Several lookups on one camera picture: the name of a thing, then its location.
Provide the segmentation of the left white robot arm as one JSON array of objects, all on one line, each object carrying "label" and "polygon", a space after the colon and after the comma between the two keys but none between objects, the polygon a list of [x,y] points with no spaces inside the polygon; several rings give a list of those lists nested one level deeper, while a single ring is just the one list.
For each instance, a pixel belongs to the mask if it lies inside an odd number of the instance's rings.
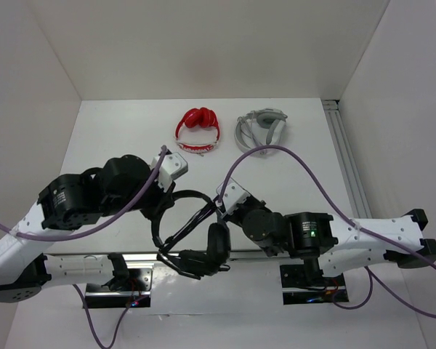
[{"label": "left white robot arm", "polygon": [[122,254],[55,257],[55,242],[88,236],[130,211],[152,218],[171,201],[174,181],[188,171],[178,153],[156,156],[152,164],[125,155],[81,174],[63,174],[43,189],[23,219],[0,239],[0,302],[14,303],[42,289],[66,284],[99,284],[123,289],[131,278]]}]

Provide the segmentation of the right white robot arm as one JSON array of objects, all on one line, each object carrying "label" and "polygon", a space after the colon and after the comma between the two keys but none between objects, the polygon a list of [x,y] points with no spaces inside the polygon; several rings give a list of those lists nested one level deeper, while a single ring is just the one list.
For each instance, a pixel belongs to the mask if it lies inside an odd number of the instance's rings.
[{"label": "right white robot arm", "polygon": [[391,219],[351,220],[322,212],[283,215],[242,191],[225,194],[218,210],[268,257],[287,254],[302,260],[302,275],[311,285],[369,265],[391,262],[415,269],[436,261],[436,240],[422,234],[427,217],[421,209]]}]

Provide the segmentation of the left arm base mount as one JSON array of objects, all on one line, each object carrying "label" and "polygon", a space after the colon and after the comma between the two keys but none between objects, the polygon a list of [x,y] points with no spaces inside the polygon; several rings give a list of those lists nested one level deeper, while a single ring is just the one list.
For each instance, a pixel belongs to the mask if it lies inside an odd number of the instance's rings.
[{"label": "left arm base mount", "polygon": [[153,286],[153,263],[126,261],[110,253],[110,278],[104,284],[87,284],[84,299],[89,309],[149,308]]}]

